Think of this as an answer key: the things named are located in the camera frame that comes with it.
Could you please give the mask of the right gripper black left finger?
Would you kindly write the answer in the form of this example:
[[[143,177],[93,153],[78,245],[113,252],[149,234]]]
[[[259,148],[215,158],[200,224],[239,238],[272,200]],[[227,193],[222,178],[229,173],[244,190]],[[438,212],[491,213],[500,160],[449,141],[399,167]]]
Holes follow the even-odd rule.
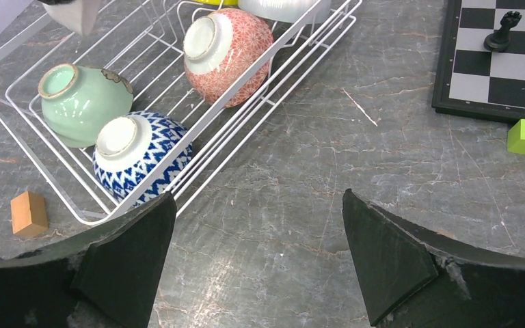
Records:
[[[0,258],[0,327],[146,327],[177,206],[163,193],[62,241]]]

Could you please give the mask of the yellow bowl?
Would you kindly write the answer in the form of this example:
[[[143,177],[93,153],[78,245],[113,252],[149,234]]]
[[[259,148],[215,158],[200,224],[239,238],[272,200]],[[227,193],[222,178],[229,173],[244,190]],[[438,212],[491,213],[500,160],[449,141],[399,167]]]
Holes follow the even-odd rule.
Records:
[[[199,3],[205,3],[207,5],[230,5],[234,6],[238,4],[238,0],[194,0]]]

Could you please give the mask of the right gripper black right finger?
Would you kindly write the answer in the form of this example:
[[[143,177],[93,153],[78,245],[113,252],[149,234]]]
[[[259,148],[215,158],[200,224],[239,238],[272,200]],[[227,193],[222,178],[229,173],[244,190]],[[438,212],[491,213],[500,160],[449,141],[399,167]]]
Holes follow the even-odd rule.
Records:
[[[351,189],[342,216],[372,327],[525,327],[525,258],[438,234]]]

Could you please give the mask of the pale green ceramic bowl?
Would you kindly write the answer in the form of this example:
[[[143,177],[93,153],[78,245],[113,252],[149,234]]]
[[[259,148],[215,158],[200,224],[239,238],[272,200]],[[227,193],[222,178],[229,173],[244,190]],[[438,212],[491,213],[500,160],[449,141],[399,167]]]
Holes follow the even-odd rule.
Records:
[[[106,68],[64,63],[43,74],[38,93],[44,121],[69,148],[93,146],[109,121],[133,105],[130,82]]]

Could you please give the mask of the plain white bowl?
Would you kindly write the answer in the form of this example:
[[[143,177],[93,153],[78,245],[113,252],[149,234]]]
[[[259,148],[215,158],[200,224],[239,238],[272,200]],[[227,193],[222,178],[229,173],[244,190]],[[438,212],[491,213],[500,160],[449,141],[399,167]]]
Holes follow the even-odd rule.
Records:
[[[88,36],[93,31],[102,4],[101,0],[40,2],[54,21],[81,36]]]

